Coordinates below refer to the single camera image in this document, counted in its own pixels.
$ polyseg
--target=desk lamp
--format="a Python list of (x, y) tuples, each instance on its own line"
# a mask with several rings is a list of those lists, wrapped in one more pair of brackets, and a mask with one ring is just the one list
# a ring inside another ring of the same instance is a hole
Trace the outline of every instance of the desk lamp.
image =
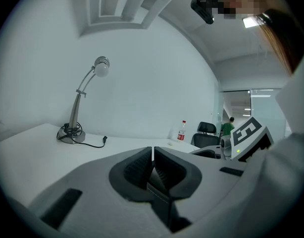
[[(108, 75), (108, 68), (110, 66), (109, 60), (106, 57), (98, 57), (95, 61), (95, 66), (92, 66), (91, 70), (86, 74), (78, 89), (76, 90), (77, 96), (73, 105), (71, 117), (69, 123), (64, 124), (64, 126), (59, 129), (57, 138), (65, 143), (76, 144), (81, 143), (85, 140), (85, 132), (83, 131), (81, 125), (77, 122), (79, 103), (81, 100), (81, 95), (83, 94), (86, 98), (85, 89), (89, 82), (93, 79), (95, 75), (98, 77), (106, 77)], [(81, 91), (82, 84), (88, 75), (93, 72), (93, 75), (87, 81), (83, 90)]]

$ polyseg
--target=ceiling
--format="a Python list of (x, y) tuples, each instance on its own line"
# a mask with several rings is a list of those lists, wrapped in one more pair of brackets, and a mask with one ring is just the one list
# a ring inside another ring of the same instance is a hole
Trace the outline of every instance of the ceiling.
[(227, 102), (232, 110), (232, 116), (250, 115), (250, 111), (245, 109), (251, 108), (251, 98), (248, 90), (237, 92), (224, 92), (224, 101)]
[[(177, 28), (214, 69), (218, 61), (271, 51), (259, 28), (246, 29), (239, 15), (225, 19), (214, 13), (207, 25), (190, 7), (191, 0), (72, 0), (79, 35), (111, 29), (148, 29), (160, 16)], [(140, 7), (148, 10), (142, 17)]]

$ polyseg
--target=green shirt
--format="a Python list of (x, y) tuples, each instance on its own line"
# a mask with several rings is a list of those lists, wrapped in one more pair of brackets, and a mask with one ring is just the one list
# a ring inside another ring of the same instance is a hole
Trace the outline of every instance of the green shirt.
[(235, 128), (232, 123), (226, 122), (222, 127), (223, 136), (227, 136), (231, 134), (231, 131)]

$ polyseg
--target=plastic bottle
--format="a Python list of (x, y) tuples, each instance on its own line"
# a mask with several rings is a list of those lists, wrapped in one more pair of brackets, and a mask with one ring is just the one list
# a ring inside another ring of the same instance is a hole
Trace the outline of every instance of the plastic bottle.
[(185, 131), (186, 131), (186, 121), (183, 121), (180, 130), (178, 131), (178, 136), (177, 136), (178, 140), (182, 140), (182, 141), (184, 140)]

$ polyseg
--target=hair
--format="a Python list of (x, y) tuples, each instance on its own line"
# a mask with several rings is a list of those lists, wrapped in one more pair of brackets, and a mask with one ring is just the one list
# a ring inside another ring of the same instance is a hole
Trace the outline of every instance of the hair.
[(288, 73), (293, 74), (304, 56), (302, 30), (293, 18), (275, 9), (255, 16), (255, 20)]

